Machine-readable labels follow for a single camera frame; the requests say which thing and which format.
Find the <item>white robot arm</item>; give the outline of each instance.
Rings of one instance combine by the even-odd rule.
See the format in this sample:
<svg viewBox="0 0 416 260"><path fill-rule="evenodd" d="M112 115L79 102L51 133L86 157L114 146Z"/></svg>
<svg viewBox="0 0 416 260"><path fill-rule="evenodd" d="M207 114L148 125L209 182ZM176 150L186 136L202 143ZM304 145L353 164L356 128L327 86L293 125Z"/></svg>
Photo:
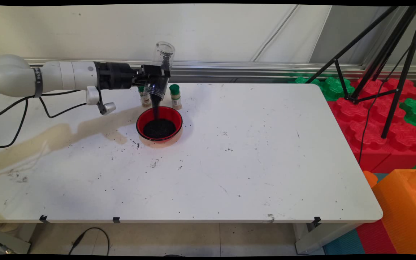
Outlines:
<svg viewBox="0 0 416 260"><path fill-rule="evenodd" d="M97 105L102 115L115 109L114 103L102 103L101 90L152 86L165 93L170 72L161 66L96 61L48 61L31 68L21 57L0 56L0 94L11 97L39 98L53 90L85 90L86 103Z"/></svg>
<svg viewBox="0 0 416 260"><path fill-rule="evenodd" d="M11 97L41 95L53 90L86 90L97 87L93 61L48 61L42 67L30 68L15 55L0 56L0 94Z"/></svg>

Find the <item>table leg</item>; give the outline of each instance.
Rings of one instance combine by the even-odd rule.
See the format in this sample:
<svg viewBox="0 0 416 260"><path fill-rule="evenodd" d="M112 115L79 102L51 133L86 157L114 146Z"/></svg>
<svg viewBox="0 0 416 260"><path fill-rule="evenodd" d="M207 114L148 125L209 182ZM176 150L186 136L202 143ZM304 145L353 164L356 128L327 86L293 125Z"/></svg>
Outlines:
<svg viewBox="0 0 416 260"><path fill-rule="evenodd" d="M322 223L313 230L307 231L305 223L293 224L296 253L310 254L360 225L362 223Z"/></svg>

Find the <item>tripod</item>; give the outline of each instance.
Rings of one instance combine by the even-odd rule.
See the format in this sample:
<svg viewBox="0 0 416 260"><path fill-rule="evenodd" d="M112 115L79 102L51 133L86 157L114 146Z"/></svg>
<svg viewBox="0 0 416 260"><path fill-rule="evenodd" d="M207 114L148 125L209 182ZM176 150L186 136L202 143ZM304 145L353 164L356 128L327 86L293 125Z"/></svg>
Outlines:
<svg viewBox="0 0 416 260"><path fill-rule="evenodd" d="M343 75L340 69L340 64L338 63L338 58L340 58L343 54L346 53L354 44L356 44L360 39L363 38L368 32L370 32L375 26L377 26L383 19L385 19L389 14L391 14L397 6L392 6L388 8L383 14L380 15L371 25L369 25L362 33L360 33L354 40L352 40L347 46L345 46L338 54L336 54L330 61L327 62L319 71L317 71L312 77L310 77L306 83L310 83L315 78L317 78L322 72L325 71L331 64L335 64L335 67L337 68L338 77L340 78L341 86L343 88L344 92L344 98L346 100L352 101L354 104L357 104L361 101L369 100L369 99L376 99L377 97L394 94L393 102L391 103L391 108L388 113L388 117L386 118L386 123L383 128L383 132L381 134L381 138L386 138L388 135L388 131L391 125L391 122L393 120L394 112L396 110L396 107L399 102L399 98L401 96L401 92L404 86L404 82L406 81L407 73L409 72L409 68L412 63L413 56L415 54L416 50L416 29L414 36L412 38L412 43L409 46L409 49L407 49L406 53L407 58L404 62L404 66L402 68L401 75L399 77L399 83L396 89L389 90L383 93L380 93L378 91L378 94L372 95L369 97L364 97L362 99L358 99L358 96L360 94L360 91L365 86L367 81L372 77L372 81L375 81L378 76L381 73L381 70L386 65L386 62L388 61L389 57L391 56L391 53L393 53L394 49L396 48L396 45L399 43L399 40L403 36L404 32L406 31L407 27L409 26L410 22L412 21L413 17L416 14L416 5L409 6L402 18L399 20L398 24L394 28L393 32L389 36L389 38L386 40L385 44L381 48L380 52L375 57L374 61L368 69L365 71L365 75L361 79L358 86L355 88L354 92L351 95L348 95L348 90L346 89L345 81L343 80Z"/></svg>

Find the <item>white table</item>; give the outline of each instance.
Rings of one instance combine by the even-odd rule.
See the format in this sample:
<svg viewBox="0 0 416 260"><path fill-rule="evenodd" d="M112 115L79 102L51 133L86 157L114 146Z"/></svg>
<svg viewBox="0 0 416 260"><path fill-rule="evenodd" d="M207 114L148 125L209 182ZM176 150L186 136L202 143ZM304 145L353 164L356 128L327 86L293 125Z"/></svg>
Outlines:
<svg viewBox="0 0 416 260"><path fill-rule="evenodd" d="M46 117L31 99L0 149L0 222L283 222L310 252L383 212L314 84L180 84L183 129L165 144L135 128L136 88L103 91L117 110ZM0 111L17 98L0 96ZM84 92L46 97L51 114ZM170 107L167 94L161 105ZM0 117L9 143L20 103Z"/></svg>

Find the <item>floor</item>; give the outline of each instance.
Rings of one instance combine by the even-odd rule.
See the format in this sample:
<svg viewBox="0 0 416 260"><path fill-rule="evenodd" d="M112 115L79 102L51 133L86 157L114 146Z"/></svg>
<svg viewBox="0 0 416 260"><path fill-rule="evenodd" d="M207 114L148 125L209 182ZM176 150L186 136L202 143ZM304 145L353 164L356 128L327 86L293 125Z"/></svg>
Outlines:
<svg viewBox="0 0 416 260"><path fill-rule="evenodd" d="M109 255L296 255L291 224L38 224L31 254L67 254L89 227L110 238ZM91 229L73 255L105 255L107 239ZM324 255L322 248L311 255Z"/></svg>

